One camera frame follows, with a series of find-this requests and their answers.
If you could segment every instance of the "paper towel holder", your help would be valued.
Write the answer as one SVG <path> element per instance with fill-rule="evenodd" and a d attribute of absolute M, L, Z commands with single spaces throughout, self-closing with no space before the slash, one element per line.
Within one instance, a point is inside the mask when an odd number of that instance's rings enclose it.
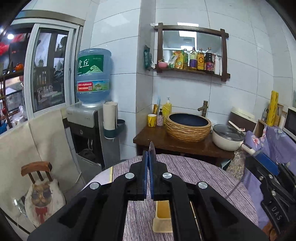
<path fill-rule="evenodd" d="M 104 128 L 104 136 L 108 139 L 113 139 L 117 137 L 125 128 L 126 121 L 122 119 L 117 119 L 117 127 L 114 130 L 106 130 Z"/>

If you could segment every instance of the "yellow soap bottle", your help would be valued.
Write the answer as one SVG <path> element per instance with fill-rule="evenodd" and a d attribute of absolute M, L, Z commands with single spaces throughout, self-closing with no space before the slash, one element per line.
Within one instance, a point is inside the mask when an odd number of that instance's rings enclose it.
<path fill-rule="evenodd" d="M 167 97 L 167 102 L 163 105 L 163 122 L 165 124 L 165 119 L 172 113 L 172 103 L 170 102 L 170 97 Z"/>

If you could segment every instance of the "wall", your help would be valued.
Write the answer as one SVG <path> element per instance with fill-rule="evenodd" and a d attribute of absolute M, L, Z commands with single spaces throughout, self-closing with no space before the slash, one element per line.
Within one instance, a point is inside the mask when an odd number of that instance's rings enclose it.
<path fill-rule="evenodd" d="M 126 121 L 120 135 L 121 159 L 136 155 L 133 138 L 145 126 L 152 102 L 153 73 L 143 67 L 144 45 L 154 48 L 155 3 L 144 0 L 107 0 L 99 3 L 90 47 L 112 53 L 111 99 Z"/>
<path fill-rule="evenodd" d="M 85 20 L 80 50 L 90 48 L 91 34 L 100 0 L 31 0 L 23 10 L 47 10 Z"/>
<path fill-rule="evenodd" d="M 188 0 L 180 6 L 177 0 L 156 0 L 155 23 L 158 22 L 197 23 L 199 27 L 225 29 L 229 33 L 227 57 L 231 78 L 224 83 L 198 74 L 154 72 L 153 104 L 158 95 L 161 104 L 170 96 L 173 112 L 201 115 L 197 109 L 207 100 L 207 117 L 213 123 L 226 123 L 233 106 L 261 117 L 273 89 L 273 59 L 267 30 L 254 1 Z"/>
<path fill-rule="evenodd" d="M 274 90 L 279 103 L 291 106 L 296 89 L 296 41 L 285 22 L 266 1 L 258 1 L 270 38 L 274 65 Z"/>

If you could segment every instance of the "blue gripper pad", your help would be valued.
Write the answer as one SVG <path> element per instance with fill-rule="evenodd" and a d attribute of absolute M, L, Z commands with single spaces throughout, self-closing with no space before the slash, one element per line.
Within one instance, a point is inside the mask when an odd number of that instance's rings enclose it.
<path fill-rule="evenodd" d="M 261 165 L 263 165 L 272 175 L 277 176 L 279 174 L 278 165 L 261 151 L 256 152 L 253 157 L 258 162 L 260 162 Z"/>

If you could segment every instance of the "brass faucet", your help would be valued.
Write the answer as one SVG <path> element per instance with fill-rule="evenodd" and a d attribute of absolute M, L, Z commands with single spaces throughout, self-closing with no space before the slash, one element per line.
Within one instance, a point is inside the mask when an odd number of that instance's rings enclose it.
<path fill-rule="evenodd" d="M 198 108 L 197 110 L 198 111 L 201 111 L 202 110 L 202 116 L 205 117 L 206 114 L 207 114 L 207 108 L 208 108 L 208 105 L 207 105 L 207 101 L 204 100 L 204 104 L 202 107 Z"/>

